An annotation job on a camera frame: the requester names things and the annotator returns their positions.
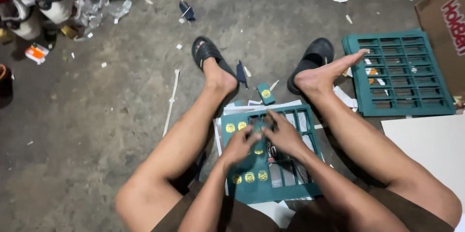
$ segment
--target bare foot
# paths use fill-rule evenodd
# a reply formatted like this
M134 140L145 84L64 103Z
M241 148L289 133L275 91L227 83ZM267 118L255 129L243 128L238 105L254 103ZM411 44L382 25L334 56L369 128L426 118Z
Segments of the bare foot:
M333 81L350 66L360 62L363 55L369 52L370 50L362 49L320 68L301 71L295 75L294 83L308 98L332 93Z
M218 66L214 57L204 60L202 68L205 74L205 88L220 91L227 95L237 87L237 80Z

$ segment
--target black slide sandal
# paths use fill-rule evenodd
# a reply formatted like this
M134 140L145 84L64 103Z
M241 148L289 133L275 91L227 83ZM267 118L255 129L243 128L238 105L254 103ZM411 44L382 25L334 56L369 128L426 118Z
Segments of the black slide sandal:
M294 84L295 75L304 70L320 68L323 65L333 62L333 59L334 47L331 42L326 38L315 39L310 46L308 46L299 65L297 65L297 68L295 68L294 72L287 80L287 89L296 95L301 95L302 92Z
M204 41L204 43L197 49L197 45ZM219 52L218 48L215 44L207 37L200 36L194 40L192 44L192 57L194 58L195 64L203 71L202 64L203 62L209 58L214 57L218 66L223 69L224 71L231 74L235 79L237 79L236 74L233 70L229 67L228 63L225 61L221 53Z

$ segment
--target brown cardboard box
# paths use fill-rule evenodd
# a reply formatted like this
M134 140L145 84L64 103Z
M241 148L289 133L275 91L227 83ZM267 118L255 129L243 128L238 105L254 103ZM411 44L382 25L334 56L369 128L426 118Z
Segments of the brown cardboard box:
M421 0L415 5L449 92L465 99L465 0Z

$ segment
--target gold emblem print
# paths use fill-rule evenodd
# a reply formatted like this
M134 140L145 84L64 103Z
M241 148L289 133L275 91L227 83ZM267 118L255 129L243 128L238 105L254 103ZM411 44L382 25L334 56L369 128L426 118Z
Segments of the gold emblem print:
M269 90L262 91L262 97L269 98L271 96L271 92Z
M247 127L247 123L246 122L239 122L239 124L237 125L237 130L241 130L243 128Z
M266 173L265 170L260 170L259 171L259 180L265 181L268 179L268 173Z
M234 175L232 179L234 184L240 184L242 182L242 178L240 175Z
M246 182L247 183L252 183L253 181L255 181L255 176L253 175L252 172L247 172L246 173Z
M226 132L233 133L236 130L233 123L228 123L226 125Z

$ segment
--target concrete floor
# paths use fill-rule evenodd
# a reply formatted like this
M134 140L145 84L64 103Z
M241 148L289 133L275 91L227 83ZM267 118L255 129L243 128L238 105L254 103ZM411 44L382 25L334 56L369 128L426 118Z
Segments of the concrete floor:
M242 60L254 75L249 86L281 80L273 94L284 103L299 98L285 82L313 39L330 39L339 58L344 35L419 25L416 0L186 0L198 19L192 26L178 22L179 0L151 1L135 1L119 24L108 20L92 40L60 37L41 66L11 58L13 45L1 47L0 61L16 77L15 98L0 110L3 231L125 230L114 196L161 139L174 69L181 74L171 125L203 87L190 54L198 35L213 39L231 67ZM341 82L353 96L350 79ZM241 87L236 99L259 96ZM369 121L380 127L379 118ZM325 132L318 136L327 162L350 177Z

